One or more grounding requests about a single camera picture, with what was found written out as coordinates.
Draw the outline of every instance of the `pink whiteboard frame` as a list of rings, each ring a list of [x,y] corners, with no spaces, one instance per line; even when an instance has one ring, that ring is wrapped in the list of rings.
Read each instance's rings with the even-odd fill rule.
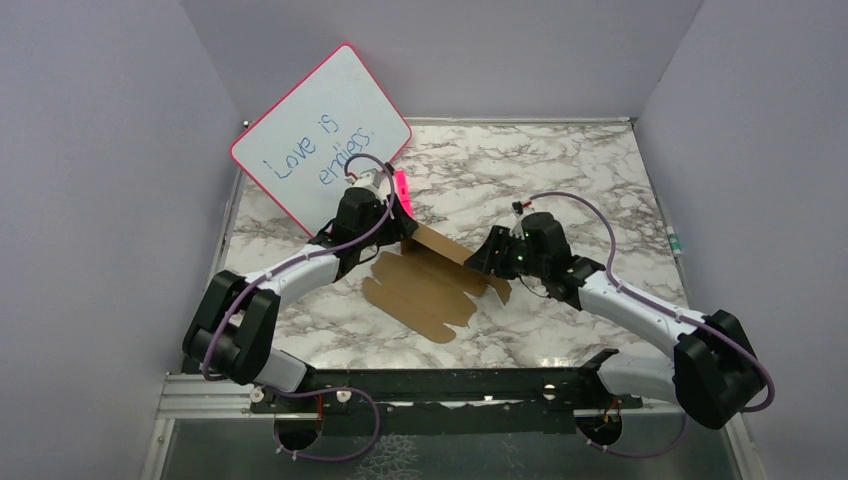
[[[289,95],[291,95],[291,93],[292,93],[292,92],[294,92],[295,90],[297,90],[297,87],[299,87],[299,86],[300,86],[303,82],[305,82],[305,81],[306,81],[309,77],[311,77],[311,76],[312,76],[312,74],[313,74],[313,73],[315,73],[315,71],[316,71],[316,70],[318,70],[319,68],[321,68],[321,65],[324,65],[324,63],[326,63],[326,62],[327,62],[327,60],[329,60],[330,58],[332,58],[332,56],[333,56],[333,55],[335,55],[335,54],[336,54],[336,52],[338,52],[339,50],[341,50],[341,49],[342,49],[342,48],[344,48],[344,47],[348,47],[348,48],[350,48],[350,50],[353,52],[353,54],[354,54],[354,55],[356,55],[356,58],[357,58],[357,59],[358,59],[358,60],[362,63],[362,66],[364,66],[364,67],[365,67],[365,71],[367,71],[367,72],[368,72],[368,75],[370,75],[370,76],[371,76],[371,79],[372,79],[372,80],[374,80],[374,83],[376,83],[376,84],[377,84],[377,87],[380,89],[380,91],[381,91],[381,92],[383,92],[383,95],[385,95],[386,100],[388,100],[388,101],[389,101],[389,104],[391,104],[392,108],[394,108],[394,109],[395,109],[395,112],[397,112],[398,116],[401,118],[401,120],[403,120],[403,123],[404,123],[404,124],[406,124],[406,128],[407,128],[407,129],[409,129],[409,136],[408,136],[408,137],[406,137],[406,140],[403,142],[403,144],[400,146],[400,148],[398,148],[397,152],[395,152],[395,153],[392,155],[392,158],[390,158],[390,159],[389,159],[389,162],[391,162],[392,160],[394,160],[395,158],[397,158],[397,156],[398,156],[398,154],[400,153],[400,151],[401,151],[401,150],[403,150],[403,147],[405,147],[405,146],[406,146],[406,144],[407,144],[407,143],[409,143],[409,140],[412,138],[412,129],[409,127],[409,123],[406,121],[406,119],[403,117],[403,115],[401,115],[401,114],[400,114],[400,111],[397,109],[397,106],[396,106],[396,105],[395,105],[395,103],[392,101],[392,99],[391,99],[391,98],[389,98],[389,96],[388,96],[388,95],[386,95],[386,91],[383,89],[383,86],[382,86],[382,85],[380,85],[380,82],[378,82],[376,78],[374,78],[374,74],[373,74],[373,73],[371,72],[371,70],[368,68],[368,65],[365,65],[365,62],[363,62],[363,61],[362,61],[362,57],[360,57],[360,56],[359,56],[359,53],[357,53],[357,52],[356,52],[356,49],[355,49],[355,48],[353,48],[353,45],[351,45],[351,44],[349,44],[349,43],[347,43],[347,42],[342,43],[341,45],[339,45],[338,47],[336,47],[336,49],[335,49],[335,50],[333,50],[333,51],[332,51],[332,53],[330,53],[329,55],[327,55],[327,57],[326,57],[326,58],[324,58],[324,60],[321,60],[321,63],[319,63],[318,65],[316,65],[315,67],[313,67],[313,68],[312,68],[312,70],[310,70],[310,71],[309,71],[309,73],[307,73],[305,77],[303,77],[303,78],[302,78],[299,82],[297,82],[297,84],[296,84],[294,87],[292,87],[291,89],[289,89],[289,91],[288,91],[288,92],[286,92],[286,94],[285,94],[285,95],[283,95],[282,97],[280,97],[280,99],[279,99],[279,100],[277,100],[277,102],[276,102],[276,103],[274,103],[274,105],[272,105],[272,106],[271,106],[271,108],[269,108],[269,109],[268,109],[265,113],[263,113],[263,114],[262,114],[262,116],[260,116],[260,117],[259,117],[259,118],[255,121],[255,122],[251,123],[251,124],[250,124],[250,127],[249,127],[247,130],[245,130],[244,132],[242,132],[242,133],[241,133],[241,135],[239,135],[239,136],[238,136],[238,138],[236,138],[236,139],[235,139],[235,141],[233,141],[233,143],[230,145],[230,157],[232,157],[233,161],[234,161],[234,162],[236,162],[236,164],[239,166],[239,168],[241,168],[241,169],[242,169],[242,171],[243,171],[245,174],[247,174],[247,176],[248,176],[248,177],[250,177],[250,178],[251,178],[251,180],[253,180],[253,182],[254,182],[254,183],[256,183],[256,185],[258,185],[258,186],[259,186],[259,188],[261,188],[261,189],[262,189],[262,191],[263,191],[263,192],[265,192],[265,194],[266,194],[266,195],[268,195],[268,196],[271,198],[271,200],[273,200],[273,201],[274,201],[274,203],[276,203],[277,205],[279,205],[279,207],[280,207],[280,208],[282,208],[284,212],[286,212],[286,215],[288,215],[288,216],[289,216],[289,218],[291,218],[292,220],[294,220],[294,222],[297,224],[297,226],[299,226],[300,228],[302,228],[302,229],[303,229],[303,231],[304,231],[304,232],[306,232],[306,233],[307,233],[310,237],[311,237],[311,236],[313,236],[314,234],[313,234],[312,232],[310,232],[310,231],[309,231],[309,230],[308,230],[308,229],[307,229],[307,228],[306,228],[306,227],[305,227],[302,223],[300,223],[300,221],[299,221],[299,220],[298,220],[298,219],[297,219],[294,215],[292,215],[292,214],[291,214],[291,212],[289,212],[289,211],[288,211],[288,209],[287,209],[287,208],[286,208],[286,207],[285,207],[282,203],[280,203],[280,202],[279,202],[276,198],[274,198],[274,196],[273,196],[273,195],[271,195],[271,194],[268,192],[268,190],[266,190],[266,189],[265,189],[265,187],[263,187],[263,186],[262,186],[262,184],[260,184],[260,183],[259,183],[259,181],[257,181],[257,180],[256,180],[256,178],[255,178],[253,175],[251,175],[251,174],[250,174],[250,172],[249,172],[249,171],[247,171],[247,169],[246,169],[246,168],[244,168],[244,165],[242,165],[242,164],[241,164],[241,162],[239,162],[239,161],[238,161],[238,159],[236,158],[236,156],[233,154],[233,148],[235,148],[236,144],[239,142],[239,140],[241,140],[241,139],[242,139],[242,137],[244,137],[245,135],[247,135],[247,133],[248,133],[248,132],[250,132],[250,131],[253,129],[253,127],[255,127],[256,125],[258,125],[258,124],[259,124],[259,122],[261,122],[263,118],[265,118],[265,117],[266,117],[269,113],[271,113],[271,111],[272,111],[272,110],[274,110],[275,108],[277,108],[277,105],[279,105],[279,104],[283,103],[283,100],[285,100],[285,99],[286,99]]]

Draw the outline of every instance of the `white wall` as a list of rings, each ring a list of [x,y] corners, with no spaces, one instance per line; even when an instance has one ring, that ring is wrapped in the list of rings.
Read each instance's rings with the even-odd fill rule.
[[[137,478],[236,114],[175,0],[0,8],[0,477]]]
[[[848,2],[706,0],[636,128],[694,307],[777,382],[770,478],[848,471]]]
[[[246,118],[350,41],[404,115],[636,116],[701,0],[181,0]]]

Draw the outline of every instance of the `cardboard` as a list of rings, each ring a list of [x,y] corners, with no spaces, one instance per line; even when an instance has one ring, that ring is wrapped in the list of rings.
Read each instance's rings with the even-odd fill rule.
[[[365,298],[407,327],[435,343],[456,338],[447,325],[467,327],[486,286],[503,304],[512,288],[506,280],[483,276],[462,264],[473,252],[439,232],[418,226],[401,244],[401,255],[384,252],[371,266],[374,278],[362,282]]]

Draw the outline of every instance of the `marble surface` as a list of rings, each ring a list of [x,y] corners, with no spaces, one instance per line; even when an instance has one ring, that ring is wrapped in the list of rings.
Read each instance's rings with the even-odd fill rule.
[[[578,193],[610,219],[615,272],[685,305],[654,196],[629,126],[419,126],[394,165],[406,171],[416,220],[476,250],[492,225],[511,226],[510,204],[549,190]],[[606,230],[585,207],[540,199],[563,224],[576,254],[605,262]],[[307,236],[249,179],[226,268],[246,273],[296,253]],[[324,368],[459,368],[580,365],[603,348],[659,355],[611,322],[539,298],[513,282],[500,304],[491,288],[455,340],[435,344],[368,303],[367,265],[280,312],[274,347]],[[543,291],[538,284],[531,287]]]

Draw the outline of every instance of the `screw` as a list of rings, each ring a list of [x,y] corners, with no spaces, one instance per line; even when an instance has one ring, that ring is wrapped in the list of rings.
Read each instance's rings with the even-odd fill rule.
[[[545,385],[544,393],[542,394],[545,397],[545,400],[551,401],[556,398],[556,387],[551,385],[550,383]]]
[[[259,403],[262,400],[265,400],[265,392],[262,391],[261,387],[253,387],[253,390],[250,391],[250,395],[248,395],[248,397],[252,403]]]
[[[348,400],[350,400],[350,391],[339,390],[338,392],[336,392],[336,399],[341,403],[347,402]]]

